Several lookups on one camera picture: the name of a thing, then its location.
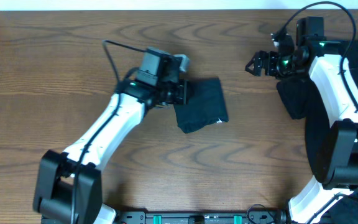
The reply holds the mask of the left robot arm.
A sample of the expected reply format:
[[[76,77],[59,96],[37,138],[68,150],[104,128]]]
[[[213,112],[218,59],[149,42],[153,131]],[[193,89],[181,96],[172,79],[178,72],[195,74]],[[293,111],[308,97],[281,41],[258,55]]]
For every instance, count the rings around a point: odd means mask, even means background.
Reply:
[[[113,223],[115,209],[105,205],[101,174],[129,132],[148,110],[160,104],[186,103],[188,80],[155,86],[125,79],[117,84],[102,115],[63,152],[41,158],[33,209],[44,223]]]

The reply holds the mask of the dark teal t-shirt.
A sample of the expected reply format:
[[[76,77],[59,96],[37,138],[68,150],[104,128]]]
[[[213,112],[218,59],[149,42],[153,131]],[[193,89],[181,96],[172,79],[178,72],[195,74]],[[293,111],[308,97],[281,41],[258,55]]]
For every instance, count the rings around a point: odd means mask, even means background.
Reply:
[[[174,105],[177,126],[185,133],[192,133],[216,123],[226,123],[229,116],[218,77],[189,81],[193,95],[185,105]]]

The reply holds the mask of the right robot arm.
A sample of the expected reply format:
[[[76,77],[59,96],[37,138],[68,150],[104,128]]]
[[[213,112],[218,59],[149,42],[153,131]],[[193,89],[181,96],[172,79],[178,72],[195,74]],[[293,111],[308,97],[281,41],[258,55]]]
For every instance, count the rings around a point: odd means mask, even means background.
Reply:
[[[296,50],[257,52],[245,70],[278,79],[289,115],[305,119],[313,176],[274,223],[318,223],[358,218],[358,40],[309,40]]]

